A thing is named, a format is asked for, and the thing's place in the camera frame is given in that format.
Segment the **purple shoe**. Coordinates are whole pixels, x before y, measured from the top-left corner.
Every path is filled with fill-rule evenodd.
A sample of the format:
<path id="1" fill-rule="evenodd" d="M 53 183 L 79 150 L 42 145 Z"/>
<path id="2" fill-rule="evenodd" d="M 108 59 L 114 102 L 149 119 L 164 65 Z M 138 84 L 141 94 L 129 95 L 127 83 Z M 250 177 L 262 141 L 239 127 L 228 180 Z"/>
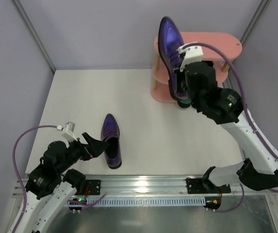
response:
<path id="1" fill-rule="evenodd" d="M 170 17 L 163 17 L 158 31 L 158 52 L 169 75 L 169 92 L 174 100 L 185 100 L 186 95 L 179 91 L 174 69 L 179 68 L 182 59 L 177 49 L 184 44 L 182 36 Z"/>
<path id="2" fill-rule="evenodd" d="M 104 156 L 110 169 L 118 169 L 122 165 L 119 138 L 118 123 L 112 114 L 107 114 L 102 125 L 101 140 L 109 144 Z"/>

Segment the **green metallic shoe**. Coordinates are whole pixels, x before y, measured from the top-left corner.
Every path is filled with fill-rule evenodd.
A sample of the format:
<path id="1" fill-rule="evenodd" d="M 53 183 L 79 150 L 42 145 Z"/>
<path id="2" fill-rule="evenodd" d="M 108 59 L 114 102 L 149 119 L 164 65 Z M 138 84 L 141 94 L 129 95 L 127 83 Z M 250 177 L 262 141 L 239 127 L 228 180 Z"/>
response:
<path id="1" fill-rule="evenodd" d="M 191 106 L 191 102 L 188 99 L 178 100 L 177 104 L 180 108 L 189 108 Z"/>

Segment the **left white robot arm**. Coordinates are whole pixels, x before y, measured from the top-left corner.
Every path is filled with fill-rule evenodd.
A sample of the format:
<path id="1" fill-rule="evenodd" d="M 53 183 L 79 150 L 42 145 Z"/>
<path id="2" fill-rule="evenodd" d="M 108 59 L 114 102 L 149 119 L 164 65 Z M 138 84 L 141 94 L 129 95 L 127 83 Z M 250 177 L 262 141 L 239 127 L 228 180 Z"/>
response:
<path id="1" fill-rule="evenodd" d="M 93 139 L 87 133 L 82 135 L 85 144 L 73 139 L 67 144 L 54 141 L 48 145 L 40 164 L 22 185 L 23 205 L 10 233 L 43 233 L 70 198 L 86 190 L 86 176 L 72 169 L 72 165 L 99 157 L 109 143 Z"/>

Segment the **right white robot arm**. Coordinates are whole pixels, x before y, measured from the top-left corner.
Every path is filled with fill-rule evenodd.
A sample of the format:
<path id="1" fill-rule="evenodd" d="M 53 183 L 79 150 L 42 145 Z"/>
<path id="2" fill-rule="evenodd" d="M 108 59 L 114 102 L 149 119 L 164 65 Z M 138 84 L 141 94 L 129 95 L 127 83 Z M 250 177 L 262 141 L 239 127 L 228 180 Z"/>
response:
<path id="1" fill-rule="evenodd" d="M 207 191 L 241 183 L 254 191 L 278 193 L 278 151 L 257 128 L 240 94 L 218 87 L 215 69 L 206 62 L 182 65 L 175 73 L 196 111 L 226 130 L 246 156 L 234 165 L 210 167 L 202 177 Z"/>

